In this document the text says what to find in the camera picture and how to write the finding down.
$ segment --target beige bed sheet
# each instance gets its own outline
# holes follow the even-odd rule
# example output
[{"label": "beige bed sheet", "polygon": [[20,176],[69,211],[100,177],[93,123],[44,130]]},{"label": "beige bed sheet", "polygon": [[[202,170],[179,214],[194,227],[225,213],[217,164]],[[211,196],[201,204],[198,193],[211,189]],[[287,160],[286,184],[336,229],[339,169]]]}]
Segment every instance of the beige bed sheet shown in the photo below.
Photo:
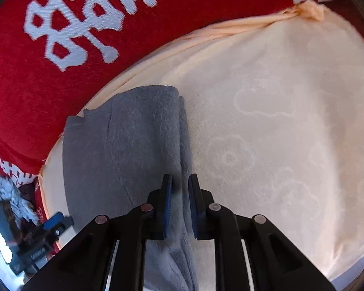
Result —
[{"label": "beige bed sheet", "polygon": [[[364,255],[364,41],[350,23],[306,2],[211,25],[144,58],[84,108],[151,84],[185,98],[193,171],[217,202],[266,215],[329,279]],[[68,213],[62,139],[40,174],[50,215]],[[200,289],[214,290],[213,253],[194,248]]]}]

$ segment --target gray towel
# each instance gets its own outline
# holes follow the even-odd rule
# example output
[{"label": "gray towel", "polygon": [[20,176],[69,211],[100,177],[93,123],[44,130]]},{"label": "gray towel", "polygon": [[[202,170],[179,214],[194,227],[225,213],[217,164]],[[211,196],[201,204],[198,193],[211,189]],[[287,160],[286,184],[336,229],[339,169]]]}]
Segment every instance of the gray towel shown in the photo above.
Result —
[{"label": "gray towel", "polygon": [[160,188],[163,174],[172,174],[168,237],[147,243],[144,286],[198,290],[188,236],[189,136],[176,88],[135,88],[85,110],[84,118],[69,117],[63,171],[76,231],[96,215],[117,217],[145,203],[149,192]]}]

